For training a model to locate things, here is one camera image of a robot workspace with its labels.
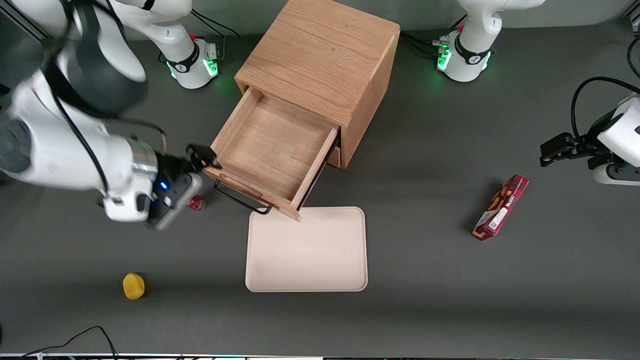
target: drawer handle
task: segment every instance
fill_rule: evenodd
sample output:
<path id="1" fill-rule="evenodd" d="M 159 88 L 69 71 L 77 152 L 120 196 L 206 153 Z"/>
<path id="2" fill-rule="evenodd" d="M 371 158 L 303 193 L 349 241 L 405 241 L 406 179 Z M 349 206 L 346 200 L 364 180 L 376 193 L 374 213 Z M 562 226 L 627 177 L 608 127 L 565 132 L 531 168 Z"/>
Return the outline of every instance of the drawer handle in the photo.
<path id="1" fill-rule="evenodd" d="M 218 185 L 220 184 L 220 180 L 216 180 L 216 182 L 213 184 L 213 188 L 220 193 L 222 196 L 226 197 L 227 199 L 233 200 L 235 202 L 237 202 L 238 204 L 246 207 L 247 209 L 251 210 L 251 211 L 255 211 L 256 213 L 260 214 L 260 215 L 267 215 L 269 213 L 269 211 L 271 211 L 271 205 L 267 206 L 267 208 L 263 211 L 263 210 L 258 210 L 256 208 L 254 208 L 253 206 L 247 204 L 246 202 L 234 197 L 233 195 L 229 195 L 227 193 L 225 193 L 224 191 L 220 190 L 218 188 Z"/>

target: open drawer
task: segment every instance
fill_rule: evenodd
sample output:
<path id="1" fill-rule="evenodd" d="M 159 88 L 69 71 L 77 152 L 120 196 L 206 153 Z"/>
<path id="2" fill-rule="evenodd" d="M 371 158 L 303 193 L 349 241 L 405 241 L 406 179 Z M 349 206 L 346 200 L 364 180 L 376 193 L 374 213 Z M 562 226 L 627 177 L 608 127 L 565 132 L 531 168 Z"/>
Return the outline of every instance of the open drawer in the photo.
<path id="1" fill-rule="evenodd" d="M 211 145 L 222 169 L 204 172 L 216 189 L 221 182 L 300 221 L 337 139 L 338 125 L 249 87 Z"/>

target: gray table surface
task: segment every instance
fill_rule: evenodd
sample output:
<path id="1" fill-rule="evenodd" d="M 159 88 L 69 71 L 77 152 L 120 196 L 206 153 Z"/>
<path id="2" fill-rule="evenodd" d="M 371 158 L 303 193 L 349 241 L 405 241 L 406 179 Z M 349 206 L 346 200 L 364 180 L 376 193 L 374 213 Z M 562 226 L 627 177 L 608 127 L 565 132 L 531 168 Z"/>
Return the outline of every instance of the gray table surface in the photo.
<path id="1" fill-rule="evenodd" d="M 228 38 L 221 77 L 192 91 L 157 62 L 152 43 L 135 42 L 150 93 L 130 115 L 162 126 L 171 152 L 211 143 L 241 97 L 233 75 L 258 39 Z M 582 80 L 638 83 L 625 61 L 631 40 L 628 20 L 506 29 L 468 84 L 402 41 L 351 165 L 326 168 L 307 202 L 367 215 L 369 285 L 359 293 L 249 292 L 249 212 L 210 191 L 206 211 L 152 233 L 110 222 L 93 205 L 97 192 L 2 186 L 0 197 L 13 194 L 0 233 L 2 351 L 102 325 L 123 353 L 638 358 L 640 190 L 595 183 L 584 160 L 538 165 L 539 145 L 570 129 Z M 590 86 L 580 128 L 627 94 Z M 157 145 L 154 133 L 115 130 Z M 470 229 L 515 173 L 531 180 L 524 196 L 497 237 L 477 241 Z M 147 298 L 124 297 L 127 272 L 145 275 Z M 108 348 L 95 333 L 68 351 Z"/>

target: wooden box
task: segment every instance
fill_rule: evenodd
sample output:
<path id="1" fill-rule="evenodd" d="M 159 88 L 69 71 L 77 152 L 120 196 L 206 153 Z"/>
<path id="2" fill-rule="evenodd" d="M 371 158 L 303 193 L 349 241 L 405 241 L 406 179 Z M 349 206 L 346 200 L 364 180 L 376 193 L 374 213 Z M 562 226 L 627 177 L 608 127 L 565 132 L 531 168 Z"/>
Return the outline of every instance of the wooden box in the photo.
<path id="1" fill-rule="evenodd" d="M 325 162 L 346 168 L 384 97 L 400 27 L 330 0 L 289 0 L 236 74 L 243 98 L 205 172 L 300 220 Z"/>

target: green led light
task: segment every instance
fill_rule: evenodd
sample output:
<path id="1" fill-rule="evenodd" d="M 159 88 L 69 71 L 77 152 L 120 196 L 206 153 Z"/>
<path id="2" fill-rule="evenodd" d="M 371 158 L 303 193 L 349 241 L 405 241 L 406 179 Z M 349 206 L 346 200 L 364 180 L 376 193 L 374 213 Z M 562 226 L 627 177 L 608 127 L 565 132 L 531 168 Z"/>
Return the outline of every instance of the green led light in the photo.
<path id="1" fill-rule="evenodd" d="M 169 62 L 166 62 L 166 66 L 169 68 L 169 71 L 171 72 L 171 77 L 175 79 L 175 74 L 173 73 L 173 69 L 171 68 L 171 65 L 169 65 Z"/>
<path id="2" fill-rule="evenodd" d="M 451 50 L 446 50 L 444 52 L 444 54 L 440 55 L 440 58 L 438 59 L 438 68 L 440 70 L 444 70 L 447 68 L 447 65 L 449 64 L 449 59 L 451 58 Z"/>
<path id="3" fill-rule="evenodd" d="M 484 65 L 482 65 L 482 69 L 486 69 L 486 64 L 489 63 L 489 58 L 491 57 L 491 51 L 486 55 L 486 60 L 484 61 Z"/>
<path id="4" fill-rule="evenodd" d="M 218 62 L 216 60 L 202 59 L 202 63 L 207 68 L 207 71 L 212 78 L 218 75 Z"/>

